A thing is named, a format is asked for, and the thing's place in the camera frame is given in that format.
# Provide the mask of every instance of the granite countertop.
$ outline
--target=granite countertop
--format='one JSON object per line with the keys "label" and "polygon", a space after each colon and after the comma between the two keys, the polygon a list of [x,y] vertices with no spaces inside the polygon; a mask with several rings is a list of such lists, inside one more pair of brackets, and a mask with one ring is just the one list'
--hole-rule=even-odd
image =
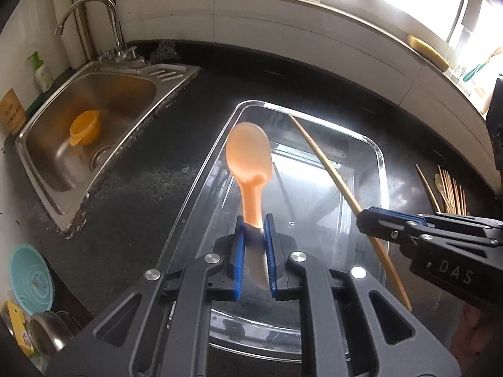
{"label": "granite countertop", "polygon": [[[155,45],[140,45],[148,57]],[[203,69],[108,169],[86,205],[86,223],[60,234],[28,180],[13,141],[8,173],[41,252],[76,298],[98,314],[154,267],[188,191],[232,110],[257,99],[335,122],[373,139],[384,154],[390,207],[432,212],[414,165],[433,186],[437,164],[455,172],[474,216],[501,218],[494,193],[446,143],[397,107],[298,63],[221,46],[178,44],[181,62]],[[395,246],[390,254],[414,314],[447,343],[460,302],[416,278]]]}

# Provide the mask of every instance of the stainless steel sink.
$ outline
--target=stainless steel sink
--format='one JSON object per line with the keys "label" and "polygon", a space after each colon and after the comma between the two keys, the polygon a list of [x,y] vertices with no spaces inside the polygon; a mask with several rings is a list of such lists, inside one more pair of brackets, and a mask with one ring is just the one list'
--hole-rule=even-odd
{"label": "stainless steel sink", "polygon": [[[152,65],[84,66],[27,123],[16,149],[52,219],[66,231],[96,178],[125,140],[199,68]],[[98,139],[85,147],[69,143],[70,126],[86,110],[100,110]]]}

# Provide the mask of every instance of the spoon handle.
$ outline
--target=spoon handle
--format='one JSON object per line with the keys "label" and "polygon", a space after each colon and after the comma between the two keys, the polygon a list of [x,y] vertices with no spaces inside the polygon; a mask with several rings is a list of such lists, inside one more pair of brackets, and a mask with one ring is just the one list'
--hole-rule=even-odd
{"label": "spoon handle", "polygon": [[243,221],[256,228],[262,228],[262,186],[240,185],[243,204]]}

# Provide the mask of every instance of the teal plastic basket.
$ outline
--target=teal plastic basket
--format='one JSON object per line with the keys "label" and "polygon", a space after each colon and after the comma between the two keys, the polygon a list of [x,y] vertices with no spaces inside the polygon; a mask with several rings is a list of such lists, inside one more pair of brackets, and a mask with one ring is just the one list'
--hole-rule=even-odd
{"label": "teal plastic basket", "polygon": [[19,304],[30,316],[51,309],[52,277],[44,258],[31,245],[20,245],[12,255],[11,286]]}

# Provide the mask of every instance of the wooden spoon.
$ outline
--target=wooden spoon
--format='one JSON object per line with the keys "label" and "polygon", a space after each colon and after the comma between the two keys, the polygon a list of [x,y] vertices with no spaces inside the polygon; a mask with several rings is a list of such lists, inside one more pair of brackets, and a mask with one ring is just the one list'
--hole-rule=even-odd
{"label": "wooden spoon", "polygon": [[449,210],[446,212],[449,214],[456,214],[456,210],[454,209],[451,202],[449,202],[449,199],[447,198],[447,192],[444,187],[444,182],[442,181],[442,177],[440,177],[439,174],[435,174],[435,185],[437,186],[437,190],[439,191],[440,195],[444,199],[446,209]]}
{"label": "wooden spoon", "polygon": [[[273,174],[271,145],[264,131],[253,123],[239,123],[230,131],[225,147],[227,165],[240,186],[243,220],[263,231],[262,189]],[[255,285],[269,289],[266,246],[263,236],[258,242],[245,243],[246,264]]]}

